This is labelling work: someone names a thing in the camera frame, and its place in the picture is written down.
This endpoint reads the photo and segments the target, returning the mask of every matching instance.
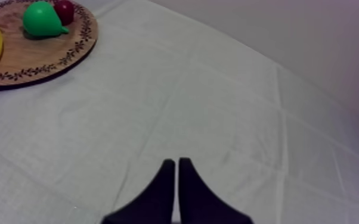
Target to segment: white tablecloth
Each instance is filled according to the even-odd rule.
[[[0,92],[0,224],[98,223],[180,156],[256,224],[359,224],[358,118],[166,8],[80,2],[98,17],[91,55]]]

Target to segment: white wall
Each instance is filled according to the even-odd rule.
[[[359,113],[359,0],[152,0],[288,67]]]

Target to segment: green pear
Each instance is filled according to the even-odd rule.
[[[28,6],[23,17],[24,29],[32,36],[58,36],[69,30],[61,24],[51,4],[44,1]]]

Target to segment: red apple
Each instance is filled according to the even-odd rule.
[[[74,5],[70,1],[62,0],[56,2],[54,10],[57,12],[63,26],[72,23],[74,20]]]

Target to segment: wooden tray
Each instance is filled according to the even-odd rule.
[[[53,79],[77,65],[96,43],[96,19],[85,7],[75,2],[74,22],[66,26],[69,34],[41,40],[25,38],[22,16],[25,9],[36,1],[0,2],[0,29],[4,41],[0,59],[0,90]]]

